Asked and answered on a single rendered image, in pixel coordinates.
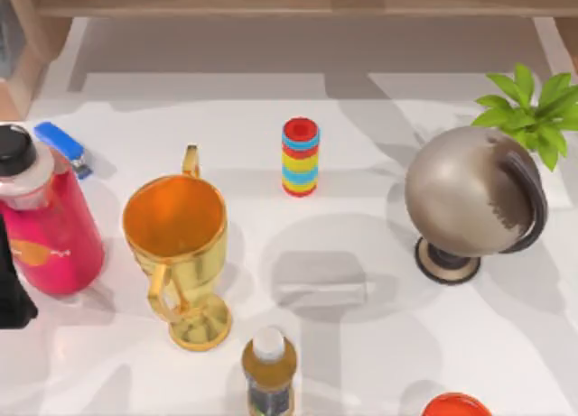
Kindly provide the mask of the blue stapler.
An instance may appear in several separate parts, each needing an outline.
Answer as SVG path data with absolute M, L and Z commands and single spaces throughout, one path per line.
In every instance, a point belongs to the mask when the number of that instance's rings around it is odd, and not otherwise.
M 41 122 L 33 130 L 39 140 L 57 150 L 69 161 L 79 180 L 86 179 L 92 174 L 84 146 L 57 125 Z

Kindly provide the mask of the pink bottle with black cap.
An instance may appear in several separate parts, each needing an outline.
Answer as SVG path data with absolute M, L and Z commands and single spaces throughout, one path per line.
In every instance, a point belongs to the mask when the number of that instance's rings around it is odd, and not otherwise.
M 99 275 L 104 247 L 68 160 L 21 126 L 0 124 L 0 213 L 26 280 L 70 295 Z

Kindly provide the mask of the wooden shelf unit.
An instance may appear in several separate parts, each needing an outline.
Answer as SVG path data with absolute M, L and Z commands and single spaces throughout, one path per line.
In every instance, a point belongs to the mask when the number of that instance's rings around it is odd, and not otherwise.
M 75 17 L 375 14 L 548 16 L 578 72 L 578 0 L 8 0 L 22 26 L 15 72 L 0 77 L 0 117 L 25 119 L 44 67 L 61 53 Z

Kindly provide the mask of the stack of coloured rings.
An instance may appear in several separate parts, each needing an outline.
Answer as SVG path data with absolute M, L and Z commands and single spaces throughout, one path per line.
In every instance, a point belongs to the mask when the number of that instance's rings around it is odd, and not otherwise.
M 282 131 L 282 186 L 294 197 L 317 188 L 321 130 L 307 117 L 288 120 Z

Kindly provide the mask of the green potted plant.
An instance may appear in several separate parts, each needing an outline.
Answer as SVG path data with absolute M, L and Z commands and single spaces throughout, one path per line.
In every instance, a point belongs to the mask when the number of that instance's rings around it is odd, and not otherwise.
M 571 82 L 572 75 L 557 73 L 536 90 L 532 71 L 518 63 L 511 77 L 489 73 L 487 78 L 502 94 L 479 97 L 476 103 L 483 112 L 472 124 L 511 136 L 554 170 L 568 153 L 564 134 L 578 133 L 578 84 Z

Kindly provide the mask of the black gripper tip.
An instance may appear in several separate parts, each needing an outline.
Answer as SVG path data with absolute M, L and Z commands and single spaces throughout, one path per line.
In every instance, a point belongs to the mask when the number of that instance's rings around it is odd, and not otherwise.
M 0 215 L 0 329 L 22 329 L 38 309 L 22 286 L 14 267 L 5 221 Z

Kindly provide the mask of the red round lid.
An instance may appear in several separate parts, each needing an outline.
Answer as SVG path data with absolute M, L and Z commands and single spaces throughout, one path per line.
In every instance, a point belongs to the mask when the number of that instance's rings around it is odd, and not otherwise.
M 476 398 L 465 393 L 442 393 L 424 407 L 421 416 L 493 416 Z

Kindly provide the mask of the grey globe on stand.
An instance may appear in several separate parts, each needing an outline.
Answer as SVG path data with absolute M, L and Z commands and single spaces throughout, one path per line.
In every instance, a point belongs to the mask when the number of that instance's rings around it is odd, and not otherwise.
M 405 204 L 420 234 L 417 266 L 446 285 L 471 280 L 484 256 L 527 249 L 548 218 L 528 150 L 500 130 L 473 126 L 424 144 L 406 172 Z

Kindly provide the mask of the amber bottle with white cap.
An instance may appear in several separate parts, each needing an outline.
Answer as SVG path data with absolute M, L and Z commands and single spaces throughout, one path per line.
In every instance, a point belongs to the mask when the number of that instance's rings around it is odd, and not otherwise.
M 294 416 L 297 354 L 283 332 L 273 326 L 259 329 L 247 342 L 241 363 L 249 416 Z

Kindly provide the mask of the gold trophy cup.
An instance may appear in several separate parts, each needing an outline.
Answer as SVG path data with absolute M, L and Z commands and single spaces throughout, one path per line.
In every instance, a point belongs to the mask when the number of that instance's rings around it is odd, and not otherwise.
M 147 182 L 127 201 L 122 225 L 149 278 L 147 299 L 175 344 L 207 351 L 231 329 L 232 316 L 214 291 L 227 252 L 228 217 L 218 189 L 200 175 L 199 151 L 187 146 L 182 171 Z

